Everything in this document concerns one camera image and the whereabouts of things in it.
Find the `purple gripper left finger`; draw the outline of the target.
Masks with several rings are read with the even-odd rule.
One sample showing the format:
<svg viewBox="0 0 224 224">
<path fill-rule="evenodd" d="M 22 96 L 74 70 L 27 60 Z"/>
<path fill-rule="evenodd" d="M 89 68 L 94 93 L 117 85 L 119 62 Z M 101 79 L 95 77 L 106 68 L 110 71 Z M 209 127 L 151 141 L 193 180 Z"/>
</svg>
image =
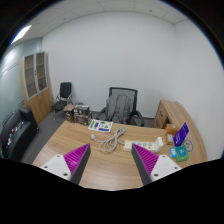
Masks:
<svg viewBox="0 0 224 224">
<path fill-rule="evenodd" d="M 90 145 L 86 144 L 65 155 L 56 154 L 41 168 L 65 180 L 79 184 L 90 154 Z"/>
</svg>

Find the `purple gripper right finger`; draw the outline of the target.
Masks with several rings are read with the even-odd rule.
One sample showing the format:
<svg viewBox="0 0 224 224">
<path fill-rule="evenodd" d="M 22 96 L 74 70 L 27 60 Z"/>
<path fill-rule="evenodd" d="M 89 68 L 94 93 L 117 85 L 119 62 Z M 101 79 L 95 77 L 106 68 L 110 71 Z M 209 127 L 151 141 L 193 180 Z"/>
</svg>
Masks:
<svg viewBox="0 0 224 224">
<path fill-rule="evenodd" d="M 157 155 L 136 144 L 132 145 L 131 153 L 143 185 L 150 184 L 181 170 L 181 167 L 167 155 Z"/>
</svg>

